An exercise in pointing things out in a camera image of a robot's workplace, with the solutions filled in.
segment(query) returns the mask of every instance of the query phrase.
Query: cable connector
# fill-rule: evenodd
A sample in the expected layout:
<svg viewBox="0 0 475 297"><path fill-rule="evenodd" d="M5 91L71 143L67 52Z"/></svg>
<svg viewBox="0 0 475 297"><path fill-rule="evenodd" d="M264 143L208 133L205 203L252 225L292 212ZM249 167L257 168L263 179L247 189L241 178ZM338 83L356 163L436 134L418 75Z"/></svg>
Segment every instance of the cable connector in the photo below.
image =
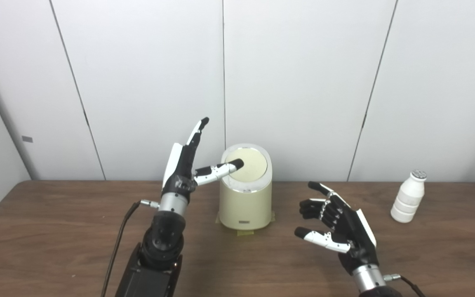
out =
<svg viewBox="0 0 475 297"><path fill-rule="evenodd" d="M152 207L152 208L159 208L160 207L160 204L158 202L150 201L150 200L141 200L140 204L147 205L147 206Z"/></svg>
<svg viewBox="0 0 475 297"><path fill-rule="evenodd" d="M385 282L391 282L394 280L399 280L401 278L400 274L394 273L394 274L386 274L383 275L382 278L384 278Z"/></svg>

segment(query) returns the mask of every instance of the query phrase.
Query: bottle cap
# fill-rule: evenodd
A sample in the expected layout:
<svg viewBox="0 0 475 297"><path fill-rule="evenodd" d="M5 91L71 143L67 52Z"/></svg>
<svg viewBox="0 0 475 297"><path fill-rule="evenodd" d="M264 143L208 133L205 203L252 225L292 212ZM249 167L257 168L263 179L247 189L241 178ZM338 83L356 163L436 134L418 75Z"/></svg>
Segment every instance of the bottle cap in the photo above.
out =
<svg viewBox="0 0 475 297"><path fill-rule="evenodd" d="M413 177L414 180L417 180L417 181L425 181L426 180L426 172L424 172L422 170L419 170L419 169L415 169L409 175L411 177Z"/></svg>

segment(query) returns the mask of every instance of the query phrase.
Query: wooden table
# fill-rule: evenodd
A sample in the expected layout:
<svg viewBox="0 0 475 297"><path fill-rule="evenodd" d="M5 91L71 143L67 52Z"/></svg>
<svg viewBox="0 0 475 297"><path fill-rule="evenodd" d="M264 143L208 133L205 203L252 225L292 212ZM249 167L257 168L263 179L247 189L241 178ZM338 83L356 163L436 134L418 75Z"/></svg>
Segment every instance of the wooden table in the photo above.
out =
<svg viewBox="0 0 475 297"><path fill-rule="evenodd" d="M426 184L413 222L390 217L398 183L331 182L361 207L377 238L381 272L400 273L428 297L475 297L475 184ZM334 252L293 235L303 220L298 202L317 197L303 182L273 186L276 221L254 235L216 224L219 185L200 187L186 213L177 297L355 297L355 284ZM160 183L28 181L0 204L0 297L98 297L125 212L134 201L158 200ZM113 296L153 209L127 224L113 269ZM415 296L399 280L391 286Z"/></svg>

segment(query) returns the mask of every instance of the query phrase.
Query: black robotic finger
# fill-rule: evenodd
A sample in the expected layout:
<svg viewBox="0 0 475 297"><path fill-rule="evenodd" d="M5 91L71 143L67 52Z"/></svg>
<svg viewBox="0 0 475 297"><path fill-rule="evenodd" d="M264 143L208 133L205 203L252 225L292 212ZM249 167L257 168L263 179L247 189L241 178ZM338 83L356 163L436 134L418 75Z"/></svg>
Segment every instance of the black robotic finger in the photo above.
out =
<svg viewBox="0 0 475 297"><path fill-rule="evenodd" d="M322 218L320 219L324 224L326 224L327 227L331 228L331 229L335 229L335 226L337 224L337 219L330 216L329 214L327 213L323 213L322 214Z"/></svg>
<svg viewBox="0 0 475 297"><path fill-rule="evenodd" d="M307 213L307 214L302 214L302 217L305 219L305 220L309 220L309 219L318 219L320 217L320 213Z"/></svg>
<svg viewBox="0 0 475 297"><path fill-rule="evenodd" d="M330 218L327 217L322 217L321 219L322 223L324 223L327 227L331 228L331 230L336 229L336 223L333 223L335 220L330 220Z"/></svg>
<svg viewBox="0 0 475 297"><path fill-rule="evenodd" d="M338 211L338 207L333 203L328 203L328 205L326 205L325 213L337 219L339 219L341 215L341 213Z"/></svg>
<svg viewBox="0 0 475 297"><path fill-rule="evenodd" d="M329 198L331 204L338 210L339 213L342 213L345 208L351 208L341 197L338 195L331 195Z"/></svg>
<svg viewBox="0 0 475 297"><path fill-rule="evenodd" d="M322 205L324 205L325 201L326 199L307 199L304 201L300 201L300 207L301 208L306 208L306 207L322 208Z"/></svg>
<svg viewBox="0 0 475 297"><path fill-rule="evenodd" d="M312 190L315 190L315 191L318 191L322 194L324 194L325 196L327 196L330 192L330 189L328 188L325 188L324 186L322 186L322 184L320 184L319 182L315 182L315 181L310 181L307 186L312 189Z"/></svg>
<svg viewBox="0 0 475 297"><path fill-rule="evenodd" d="M311 213L316 213L320 214L322 211L322 208L317 208L317 207L309 207L309 208L300 208L300 214L311 214Z"/></svg>

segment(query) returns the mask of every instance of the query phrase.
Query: white bottle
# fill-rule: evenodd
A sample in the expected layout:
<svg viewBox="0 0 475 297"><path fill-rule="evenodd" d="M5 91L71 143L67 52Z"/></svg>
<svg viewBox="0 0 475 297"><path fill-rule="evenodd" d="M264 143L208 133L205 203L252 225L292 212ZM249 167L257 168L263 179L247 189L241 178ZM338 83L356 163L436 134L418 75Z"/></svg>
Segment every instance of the white bottle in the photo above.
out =
<svg viewBox="0 0 475 297"><path fill-rule="evenodd" d="M409 178L403 182L392 206L392 218L397 222L407 223L413 220L415 211L424 196L424 181L426 173L414 170Z"/></svg>

